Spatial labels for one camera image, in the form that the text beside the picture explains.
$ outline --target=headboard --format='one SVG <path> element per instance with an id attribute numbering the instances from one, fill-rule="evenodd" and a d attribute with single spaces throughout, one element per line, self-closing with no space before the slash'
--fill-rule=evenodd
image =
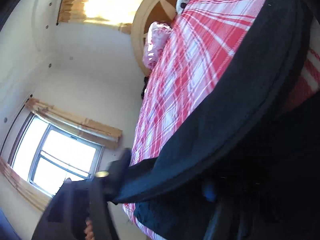
<path id="1" fill-rule="evenodd" d="M 139 6 L 131 28 L 131 44 L 139 67 L 148 76 L 150 70 L 142 63 L 144 41 L 151 23 L 165 22 L 168 25 L 176 15 L 177 0 L 143 0 Z"/>

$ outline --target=hand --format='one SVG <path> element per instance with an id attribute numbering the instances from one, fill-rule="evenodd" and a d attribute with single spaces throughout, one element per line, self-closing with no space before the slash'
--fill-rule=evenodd
<path id="1" fill-rule="evenodd" d="M 87 227 L 84 230 L 84 233 L 87 235 L 85 240 L 94 240 L 92 221 L 87 220 L 85 223 L 87 224 Z"/>

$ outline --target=bedspread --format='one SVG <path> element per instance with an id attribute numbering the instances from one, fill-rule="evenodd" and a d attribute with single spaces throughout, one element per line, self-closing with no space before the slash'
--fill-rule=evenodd
<path id="1" fill-rule="evenodd" d="M 157 157 L 168 139 L 209 95 L 265 0 L 190 0 L 152 71 L 140 110 L 131 165 Z M 163 239 L 124 210 L 146 235 Z"/>

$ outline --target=curtain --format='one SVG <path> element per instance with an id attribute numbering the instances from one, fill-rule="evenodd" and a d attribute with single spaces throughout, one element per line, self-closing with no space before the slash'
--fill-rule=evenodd
<path id="1" fill-rule="evenodd" d="M 51 200 L 51 197 L 41 192 L 30 183 L 22 179 L 10 165 L 0 157 L 0 173 L 31 205 L 43 212 Z"/>
<path id="2" fill-rule="evenodd" d="M 35 115 L 62 130 L 110 149 L 118 147 L 118 141 L 122 135 L 120 129 L 62 111 L 36 98 L 29 98 L 25 105 Z"/>
<path id="3" fill-rule="evenodd" d="M 59 22 L 104 24 L 131 33 L 134 15 L 143 0 L 62 0 Z"/>

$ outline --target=sunlight through curtain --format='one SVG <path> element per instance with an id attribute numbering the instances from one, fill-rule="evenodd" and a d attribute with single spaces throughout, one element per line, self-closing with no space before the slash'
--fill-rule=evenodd
<path id="1" fill-rule="evenodd" d="M 104 24 L 131 33 L 134 15 L 143 0 L 62 0 L 59 22 Z"/>

